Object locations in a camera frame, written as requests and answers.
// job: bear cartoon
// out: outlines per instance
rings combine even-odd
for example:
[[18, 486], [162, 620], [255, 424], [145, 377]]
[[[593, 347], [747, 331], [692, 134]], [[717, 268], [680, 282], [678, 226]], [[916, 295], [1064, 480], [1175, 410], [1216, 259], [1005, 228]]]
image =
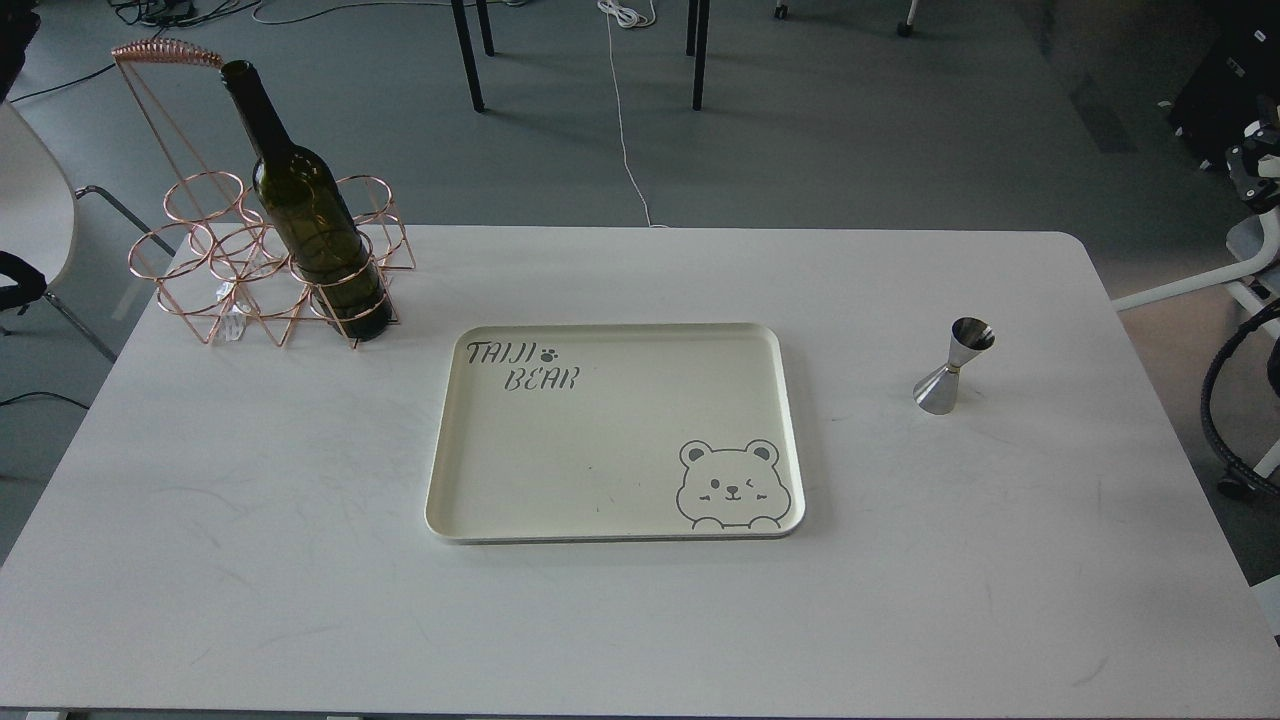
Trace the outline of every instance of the bear cartoon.
[[695, 439], [680, 448], [685, 480], [676, 507], [694, 529], [773, 528], [791, 510], [791, 493], [778, 477], [778, 448], [754, 439], [742, 450], [712, 450]]

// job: jigger cup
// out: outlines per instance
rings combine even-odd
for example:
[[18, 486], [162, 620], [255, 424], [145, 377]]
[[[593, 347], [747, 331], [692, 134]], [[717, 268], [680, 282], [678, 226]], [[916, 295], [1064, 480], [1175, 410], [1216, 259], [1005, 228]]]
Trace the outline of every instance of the jigger cup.
[[915, 383], [915, 404], [934, 415], [950, 413], [960, 389], [960, 368], [995, 343], [996, 333], [978, 318], [960, 318], [952, 323], [947, 363]]

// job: wine bottle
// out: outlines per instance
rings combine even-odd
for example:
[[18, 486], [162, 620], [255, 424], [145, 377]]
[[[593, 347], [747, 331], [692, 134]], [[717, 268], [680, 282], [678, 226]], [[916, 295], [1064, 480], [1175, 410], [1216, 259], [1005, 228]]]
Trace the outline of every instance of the wine bottle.
[[289, 140], [252, 64], [232, 60], [221, 76], [259, 156], [253, 191], [298, 274], [316, 286], [321, 297], [312, 304], [347, 338], [376, 337], [392, 320], [390, 297], [333, 173], [319, 155]]

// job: white chair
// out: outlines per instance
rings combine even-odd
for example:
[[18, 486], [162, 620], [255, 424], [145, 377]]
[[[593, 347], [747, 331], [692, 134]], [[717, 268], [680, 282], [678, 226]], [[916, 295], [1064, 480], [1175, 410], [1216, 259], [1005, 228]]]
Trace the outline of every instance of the white chair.
[[[0, 104], [0, 251], [9, 252], [44, 275], [49, 288], [65, 273], [76, 241], [76, 200], [101, 195], [143, 233], [150, 228], [97, 186], [73, 191], [58, 160], [9, 102]], [[172, 247], [156, 238], [164, 250]], [[115, 352], [88, 328], [51, 290], [42, 297], [99, 352], [115, 361]], [[26, 307], [19, 310], [22, 314]], [[0, 327], [0, 334], [9, 334]]]

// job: chair leg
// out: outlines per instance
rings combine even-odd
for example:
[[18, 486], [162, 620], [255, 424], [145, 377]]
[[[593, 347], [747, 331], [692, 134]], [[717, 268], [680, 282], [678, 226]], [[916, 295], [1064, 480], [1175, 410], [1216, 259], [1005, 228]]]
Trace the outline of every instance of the chair leg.
[[694, 110], [703, 109], [703, 73], [707, 69], [707, 19], [712, 0], [698, 0], [698, 47], [694, 49]]
[[[127, 219], [131, 223], [133, 223], [133, 225], [136, 228], [138, 228], [140, 231], [142, 231], [143, 234], [151, 234], [151, 228], [148, 228], [147, 224], [143, 223], [141, 218], [138, 218], [137, 215], [134, 215], [132, 210], [129, 210], [128, 208], [125, 208], [123, 202], [120, 202], [119, 200], [116, 200], [114, 195], [111, 195], [110, 192], [108, 192], [102, 187], [99, 187], [96, 184], [86, 184], [84, 187], [82, 187], [82, 188], [79, 188], [79, 190], [76, 191], [76, 193], [74, 193], [76, 195], [76, 200], [79, 200], [81, 197], [84, 197], [86, 195], [88, 195], [91, 192], [95, 193], [95, 195], [100, 195], [102, 197], [102, 200], [106, 200], [108, 204], [111, 205], [111, 208], [115, 208], [116, 213], [124, 215], [124, 219]], [[152, 234], [151, 240], [155, 241], [155, 243], [159, 245], [161, 249], [164, 249], [164, 251], [168, 252], [170, 258], [173, 258], [175, 255], [173, 247], [169, 247], [169, 243], [165, 242], [165, 241], [163, 241], [163, 240], [160, 240], [159, 236]]]
[[467, 86], [471, 88], [471, 106], [476, 113], [484, 113], [484, 97], [480, 96], [480, 76], [476, 74], [476, 56], [471, 50], [471, 31], [467, 28], [467, 14], [462, 0], [452, 0], [453, 24], [458, 31], [458, 45], [462, 47], [462, 67], [467, 70]]
[[689, 0], [689, 26], [685, 28], [685, 55], [694, 56], [694, 38], [698, 36], [698, 0]]
[[484, 44], [484, 54], [493, 58], [493, 31], [489, 29], [489, 3], [476, 0], [476, 15], [480, 17], [480, 40]]
[[49, 304], [52, 305], [55, 310], [61, 313], [63, 316], [67, 318], [67, 322], [74, 325], [76, 329], [79, 331], [82, 336], [84, 336], [84, 340], [90, 341], [93, 345], [93, 347], [96, 347], [97, 351], [102, 354], [104, 357], [106, 357], [111, 363], [115, 363], [115, 352], [113, 352], [111, 348], [108, 347], [105, 342], [102, 342], [102, 338], [97, 337], [93, 333], [93, 331], [88, 329], [88, 325], [81, 322], [81, 319], [77, 318], [74, 313], [72, 313], [70, 307], [68, 307], [67, 304], [63, 302], [60, 297], [58, 297], [52, 292], [46, 291], [45, 300], [47, 300]]

